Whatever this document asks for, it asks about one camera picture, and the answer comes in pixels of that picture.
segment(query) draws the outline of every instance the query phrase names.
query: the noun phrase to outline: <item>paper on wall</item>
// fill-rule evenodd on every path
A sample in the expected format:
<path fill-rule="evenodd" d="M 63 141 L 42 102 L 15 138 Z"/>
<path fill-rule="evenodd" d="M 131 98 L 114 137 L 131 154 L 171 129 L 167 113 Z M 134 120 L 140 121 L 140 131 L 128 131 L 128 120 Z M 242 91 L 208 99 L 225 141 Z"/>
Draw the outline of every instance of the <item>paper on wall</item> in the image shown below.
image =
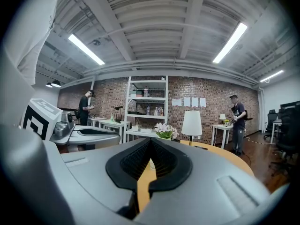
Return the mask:
<path fill-rule="evenodd" d="M 182 106 L 181 98 L 180 99 L 172 99 L 172 106 Z"/>
<path fill-rule="evenodd" d="M 192 107 L 199 107 L 197 97 L 192 97 Z"/>
<path fill-rule="evenodd" d="M 191 98 L 190 97 L 184 97 L 183 98 L 183 106 L 184 107 L 190 107 L 191 106 Z"/>
<path fill-rule="evenodd" d="M 206 99 L 205 98 L 200 98 L 200 107 L 206 107 Z"/>

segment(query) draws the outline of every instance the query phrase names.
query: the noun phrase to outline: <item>shelving unit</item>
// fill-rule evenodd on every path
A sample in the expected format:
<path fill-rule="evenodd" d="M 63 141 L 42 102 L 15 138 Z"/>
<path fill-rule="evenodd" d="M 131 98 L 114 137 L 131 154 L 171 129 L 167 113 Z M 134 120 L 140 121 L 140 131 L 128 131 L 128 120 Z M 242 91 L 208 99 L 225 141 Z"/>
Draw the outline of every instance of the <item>shelving unit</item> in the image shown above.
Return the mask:
<path fill-rule="evenodd" d="M 146 119 L 162 119 L 164 123 L 168 123 L 168 94 L 169 94 L 169 80 L 168 76 L 165 80 L 139 80 L 132 81 L 131 77 L 128 80 L 127 95 L 126 95 L 126 106 L 125 106 L 125 117 L 124 121 L 127 122 L 127 117 L 134 118 L 146 118 Z M 134 85 L 137 90 L 144 90 L 145 87 L 150 91 L 164 91 L 165 97 L 131 97 L 130 87 Z M 163 116 L 152 116 L 152 115 L 138 115 L 138 114 L 128 114 L 128 104 L 133 100 L 135 101 L 135 108 L 137 103 L 147 103 L 147 104 L 163 104 L 164 105 L 164 115 Z M 142 133 L 140 131 L 124 130 L 124 141 L 126 139 L 126 134 L 145 136 L 145 137 L 158 137 L 155 131 L 151 133 Z"/>

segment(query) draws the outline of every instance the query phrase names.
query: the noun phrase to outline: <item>baseball cap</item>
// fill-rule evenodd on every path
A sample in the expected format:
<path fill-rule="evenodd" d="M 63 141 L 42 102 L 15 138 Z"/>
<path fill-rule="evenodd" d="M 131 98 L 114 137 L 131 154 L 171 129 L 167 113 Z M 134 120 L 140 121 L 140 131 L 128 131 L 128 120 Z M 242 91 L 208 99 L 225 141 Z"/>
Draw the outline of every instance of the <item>baseball cap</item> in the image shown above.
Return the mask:
<path fill-rule="evenodd" d="M 92 97 L 94 97 L 95 96 L 94 90 L 90 89 L 89 91 L 92 93 Z"/>
<path fill-rule="evenodd" d="M 230 99 L 238 98 L 238 96 L 236 96 L 236 95 L 234 94 L 234 95 L 230 96 L 229 98 L 230 98 Z"/>

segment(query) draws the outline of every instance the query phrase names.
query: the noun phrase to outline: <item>ceiling light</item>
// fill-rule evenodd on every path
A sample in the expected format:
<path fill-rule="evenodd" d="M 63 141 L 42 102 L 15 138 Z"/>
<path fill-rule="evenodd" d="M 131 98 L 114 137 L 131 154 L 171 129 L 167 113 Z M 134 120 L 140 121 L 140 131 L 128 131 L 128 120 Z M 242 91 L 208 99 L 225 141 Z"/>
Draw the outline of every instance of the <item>ceiling light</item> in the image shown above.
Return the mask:
<path fill-rule="evenodd" d="M 279 71 L 279 72 L 277 72 L 277 73 L 275 73 L 275 74 L 273 74 L 273 75 L 271 75 L 269 77 L 266 77 L 265 79 L 262 79 L 260 82 L 262 83 L 262 82 L 264 82 L 264 81 L 266 81 L 266 80 L 268 80 L 268 79 L 270 79 L 272 77 L 275 77 L 275 76 L 277 76 L 278 74 L 281 74 L 281 73 L 283 73 L 283 70 L 281 70 L 281 71 Z"/>
<path fill-rule="evenodd" d="M 74 43 L 77 47 L 79 47 L 85 54 L 87 54 L 90 58 L 92 58 L 97 64 L 103 65 L 104 62 L 95 55 L 86 45 L 84 45 L 77 37 L 73 34 L 69 36 L 69 40 Z"/>
<path fill-rule="evenodd" d="M 46 84 L 46 87 L 48 87 L 48 88 L 52 88 L 52 86 L 51 86 L 51 83 L 49 82 L 49 83 L 47 83 Z"/>
<path fill-rule="evenodd" d="M 240 23 L 237 27 L 237 29 L 234 31 L 231 38 L 228 40 L 226 45 L 223 47 L 223 49 L 220 51 L 220 53 L 217 55 L 217 57 L 212 61 L 214 63 L 219 63 L 226 54 L 229 53 L 229 51 L 232 49 L 232 47 L 237 43 L 237 41 L 240 39 L 240 37 L 243 35 L 243 33 L 246 31 L 247 26 L 243 23 Z"/>
<path fill-rule="evenodd" d="M 52 85 L 53 87 L 57 87 L 57 88 L 60 88 L 60 87 L 61 87 L 60 82 L 59 82 L 58 80 L 54 80 L 54 81 L 51 83 L 51 85 Z"/>

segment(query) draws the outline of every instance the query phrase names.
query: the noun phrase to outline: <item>brick wall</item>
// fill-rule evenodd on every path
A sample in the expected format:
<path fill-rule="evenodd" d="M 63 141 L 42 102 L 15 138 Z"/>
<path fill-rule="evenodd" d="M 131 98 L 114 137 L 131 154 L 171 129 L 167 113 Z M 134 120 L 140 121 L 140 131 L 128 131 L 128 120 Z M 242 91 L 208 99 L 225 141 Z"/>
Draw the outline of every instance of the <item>brick wall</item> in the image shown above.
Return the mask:
<path fill-rule="evenodd" d="M 134 77 L 132 80 L 151 79 L 156 80 L 160 77 Z M 77 86 L 68 87 L 60 90 L 58 99 L 58 107 L 78 108 L 79 100 L 90 89 L 90 82 L 79 84 Z M 99 115 L 100 117 L 110 118 L 111 114 L 118 114 L 119 112 L 114 109 L 116 106 L 124 106 L 121 113 L 125 113 L 125 101 L 127 92 L 128 78 L 107 79 L 96 81 L 94 91 L 96 97 L 92 98 L 91 104 L 95 105 L 92 114 Z M 201 108 L 187 108 L 187 107 L 174 107 L 169 98 L 168 106 L 168 124 L 177 128 L 179 132 L 178 139 L 187 140 L 188 137 L 181 134 L 181 126 L 183 123 L 184 112 L 189 110 L 199 110 L 202 121 L 202 136 L 201 139 L 195 141 L 210 144 L 211 141 L 211 125 L 220 123 L 220 113 L 225 113 L 227 118 L 232 118 L 231 101 L 229 96 L 236 94 L 239 100 L 244 104 L 245 109 L 248 111 L 248 117 L 253 120 L 248 121 L 246 124 L 247 134 L 256 132 L 259 128 L 259 105 L 257 91 L 235 84 L 221 82 L 210 79 L 202 78 L 186 78 L 186 77 L 169 77 L 169 92 L 171 98 L 195 97 L 206 98 L 206 107 Z M 161 97 L 163 94 L 157 93 L 156 96 Z M 150 105 L 150 114 L 154 114 L 156 104 Z M 134 108 L 134 102 L 130 102 L 129 111 Z M 136 110 L 146 112 L 147 104 L 137 104 Z M 136 118 L 135 123 L 143 127 L 153 127 L 156 123 L 162 120 L 151 120 Z M 223 131 L 218 130 L 217 141 L 222 141 Z"/>

